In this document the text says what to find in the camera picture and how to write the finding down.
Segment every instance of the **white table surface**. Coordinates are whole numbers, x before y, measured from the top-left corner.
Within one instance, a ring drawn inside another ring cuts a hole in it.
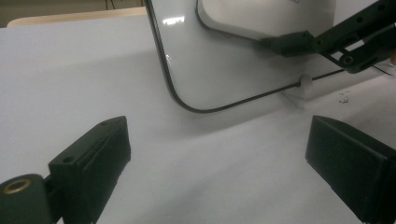
[[[147,16],[0,29],[0,62],[0,182],[48,175],[95,124],[127,117],[133,158],[98,223],[358,224],[304,159],[312,116],[396,147],[396,81],[384,75],[305,109],[276,94],[216,114],[184,110]]]

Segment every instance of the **screw hole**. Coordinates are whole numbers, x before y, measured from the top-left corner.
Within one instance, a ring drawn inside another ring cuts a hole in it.
[[[345,64],[353,63],[353,58],[351,56],[347,56],[344,59]]]
[[[383,11],[386,8],[385,5],[380,5],[377,9],[378,11]]]
[[[8,184],[4,189],[3,192],[5,194],[13,194],[18,193],[24,189],[27,189],[32,184],[30,179],[20,179],[16,180],[10,184]]]
[[[74,160],[74,157],[66,157],[66,158],[64,158],[64,162],[65,163],[71,162],[73,160]]]
[[[357,22],[357,23],[361,23],[361,22],[363,22],[363,21],[364,21],[363,17],[358,17],[358,18],[356,19],[356,22]]]

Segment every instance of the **black plastic part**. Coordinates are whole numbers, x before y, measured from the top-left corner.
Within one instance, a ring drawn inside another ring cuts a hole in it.
[[[40,175],[22,175],[0,185],[0,223],[52,223],[46,187]]]
[[[395,222],[394,149],[341,121],[315,116],[305,156],[362,222]]]
[[[318,53],[348,73],[359,73],[389,58],[396,48],[396,1],[379,0],[314,38],[308,32],[264,38],[259,45],[284,57]],[[353,44],[364,45],[348,50]]]
[[[125,117],[96,125],[53,159],[51,181],[63,195],[64,223],[96,223],[130,159]]]

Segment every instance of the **black cable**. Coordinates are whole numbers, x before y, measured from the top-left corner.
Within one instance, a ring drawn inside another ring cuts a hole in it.
[[[113,0],[111,0],[111,5],[113,5],[113,8],[116,9],[116,7],[114,7],[114,2]]]

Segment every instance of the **black bracket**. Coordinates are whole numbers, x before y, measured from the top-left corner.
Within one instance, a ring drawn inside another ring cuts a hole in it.
[[[259,45],[284,57],[318,53],[349,73],[359,73],[396,49],[395,22],[396,1],[379,0],[318,37],[305,31],[264,38]],[[363,45],[348,50],[360,41]]]

